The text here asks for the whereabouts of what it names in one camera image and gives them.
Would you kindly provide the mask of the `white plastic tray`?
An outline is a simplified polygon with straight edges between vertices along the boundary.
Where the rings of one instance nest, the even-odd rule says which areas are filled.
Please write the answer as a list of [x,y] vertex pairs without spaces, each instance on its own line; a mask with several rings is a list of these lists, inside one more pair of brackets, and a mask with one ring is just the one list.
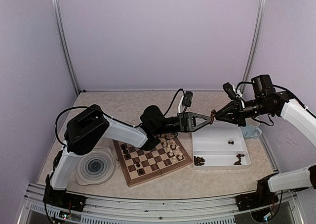
[[[228,141],[234,141],[234,145],[228,144]],[[237,154],[245,154],[242,165],[226,165],[226,166],[195,166],[193,161],[193,169],[195,170],[241,170],[251,165],[250,156],[244,141],[240,127],[237,125],[214,122],[204,128],[192,133],[193,157],[194,156],[235,156]]]

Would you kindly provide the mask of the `wooden chess board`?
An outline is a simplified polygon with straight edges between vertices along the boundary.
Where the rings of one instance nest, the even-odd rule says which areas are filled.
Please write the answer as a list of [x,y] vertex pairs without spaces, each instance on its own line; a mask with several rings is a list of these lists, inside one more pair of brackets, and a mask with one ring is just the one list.
[[[192,163],[190,155],[184,149],[185,160],[172,164],[170,161],[163,161],[160,152],[158,151],[161,148],[161,138],[167,138],[168,135],[171,135],[172,138],[177,138],[176,134],[163,134],[159,137],[160,143],[150,151],[144,151],[138,149],[130,144],[123,143],[120,141],[114,140],[114,148],[122,169],[125,181],[128,187],[137,186],[148,181],[160,178],[164,175],[177,171],[181,168],[184,168]],[[131,159],[125,160],[124,153],[121,149],[121,145],[125,144],[131,155]],[[144,173],[140,175],[138,173],[139,169],[143,169]]]

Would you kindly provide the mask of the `dark chess piece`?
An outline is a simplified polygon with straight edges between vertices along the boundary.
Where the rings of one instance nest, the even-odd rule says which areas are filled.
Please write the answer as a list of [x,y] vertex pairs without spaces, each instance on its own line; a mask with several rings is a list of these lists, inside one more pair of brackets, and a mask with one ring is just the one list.
[[125,144],[122,144],[122,145],[121,145],[121,149],[122,149],[122,151],[123,151],[124,154],[128,154],[128,153],[129,153],[129,151],[128,151],[128,149],[127,149],[127,146],[126,146]]

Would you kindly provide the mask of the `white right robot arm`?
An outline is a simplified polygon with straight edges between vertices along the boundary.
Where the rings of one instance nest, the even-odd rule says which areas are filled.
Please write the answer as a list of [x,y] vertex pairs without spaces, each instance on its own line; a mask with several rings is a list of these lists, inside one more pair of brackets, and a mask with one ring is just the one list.
[[[227,122],[244,127],[246,119],[260,115],[271,115],[283,118],[299,130],[312,144],[316,143],[316,116],[290,90],[274,85],[269,75],[260,75],[251,79],[249,84],[254,91],[254,99],[245,101],[242,94],[230,83],[223,84],[230,103],[215,112],[217,121]],[[316,166],[272,175],[258,181],[261,186],[253,194],[252,201],[257,206],[268,202],[272,193],[283,190],[304,190],[316,186]]]

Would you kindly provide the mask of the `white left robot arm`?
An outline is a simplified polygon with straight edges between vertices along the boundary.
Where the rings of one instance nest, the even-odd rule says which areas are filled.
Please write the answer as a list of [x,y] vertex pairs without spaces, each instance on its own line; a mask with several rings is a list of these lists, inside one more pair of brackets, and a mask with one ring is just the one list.
[[54,161],[52,173],[46,177],[49,197],[60,207],[69,202],[65,191],[71,173],[79,159],[91,152],[103,137],[149,151],[159,144],[159,135],[192,133],[212,124],[214,118],[214,114],[204,116],[192,112],[166,118],[157,106],[151,105],[141,115],[141,124],[133,126],[107,115],[96,104],[84,106],[83,111],[67,123],[64,148]]

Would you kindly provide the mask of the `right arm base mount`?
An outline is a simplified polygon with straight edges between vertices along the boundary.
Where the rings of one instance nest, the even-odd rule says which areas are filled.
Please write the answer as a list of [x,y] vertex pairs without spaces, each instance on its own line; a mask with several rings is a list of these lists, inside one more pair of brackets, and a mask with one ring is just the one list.
[[261,208],[251,212],[251,217],[257,223],[268,223],[278,213],[283,198],[281,191],[280,198],[276,192],[270,191],[268,180],[262,179],[257,182],[255,192],[241,194],[236,197],[237,208],[241,211]]

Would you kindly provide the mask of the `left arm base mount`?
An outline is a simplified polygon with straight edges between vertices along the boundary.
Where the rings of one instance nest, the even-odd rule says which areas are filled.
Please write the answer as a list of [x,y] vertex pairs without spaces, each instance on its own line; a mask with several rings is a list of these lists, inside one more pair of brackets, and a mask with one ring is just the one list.
[[68,193],[66,189],[54,189],[50,184],[52,176],[53,174],[46,176],[43,203],[69,211],[83,212],[86,197]]

